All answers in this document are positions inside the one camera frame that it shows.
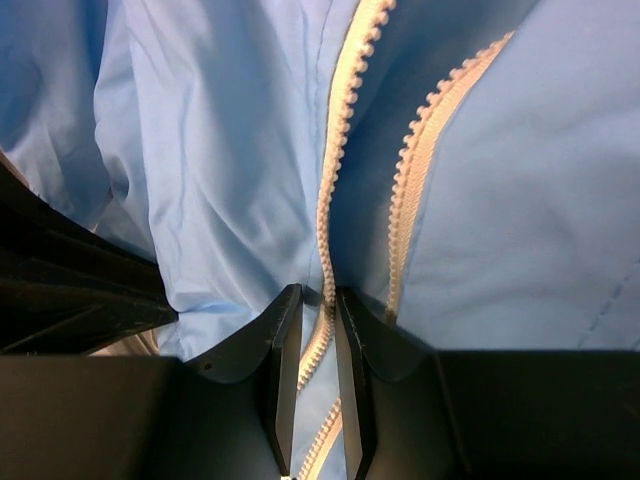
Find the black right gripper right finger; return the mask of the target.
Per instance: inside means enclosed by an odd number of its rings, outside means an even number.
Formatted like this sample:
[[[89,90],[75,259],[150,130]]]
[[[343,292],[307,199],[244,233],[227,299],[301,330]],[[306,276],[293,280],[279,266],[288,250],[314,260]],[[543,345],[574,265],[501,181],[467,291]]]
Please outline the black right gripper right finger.
[[[347,288],[337,294],[336,347],[347,477],[436,479],[433,355]]]

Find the light blue hooded jacket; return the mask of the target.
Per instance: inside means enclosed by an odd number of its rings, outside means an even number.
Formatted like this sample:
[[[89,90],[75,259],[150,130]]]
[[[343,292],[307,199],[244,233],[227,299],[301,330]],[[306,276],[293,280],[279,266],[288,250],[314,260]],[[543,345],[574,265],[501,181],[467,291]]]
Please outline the light blue hooded jacket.
[[[158,263],[163,355],[305,286],[305,479],[346,475],[339,285],[437,347],[639,346],[635,1],[5,1],[1,149]]]

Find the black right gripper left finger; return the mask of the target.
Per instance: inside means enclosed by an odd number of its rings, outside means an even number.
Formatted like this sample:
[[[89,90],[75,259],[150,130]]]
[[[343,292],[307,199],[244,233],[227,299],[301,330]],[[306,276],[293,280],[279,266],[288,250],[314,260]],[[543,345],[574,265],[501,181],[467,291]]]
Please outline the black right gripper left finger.
[[[286,286],[234,334],[190,360],[208,382],[189,478],[281,478],[291,471],[303,289]]]

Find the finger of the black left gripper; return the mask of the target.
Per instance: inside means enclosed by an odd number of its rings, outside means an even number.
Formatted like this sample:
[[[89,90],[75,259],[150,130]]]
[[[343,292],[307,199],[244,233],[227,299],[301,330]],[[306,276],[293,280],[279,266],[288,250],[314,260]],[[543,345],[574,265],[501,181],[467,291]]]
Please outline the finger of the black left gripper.
[[[2,354],[91,354],[176,319],[156,264],[57,212],[2,160]]]

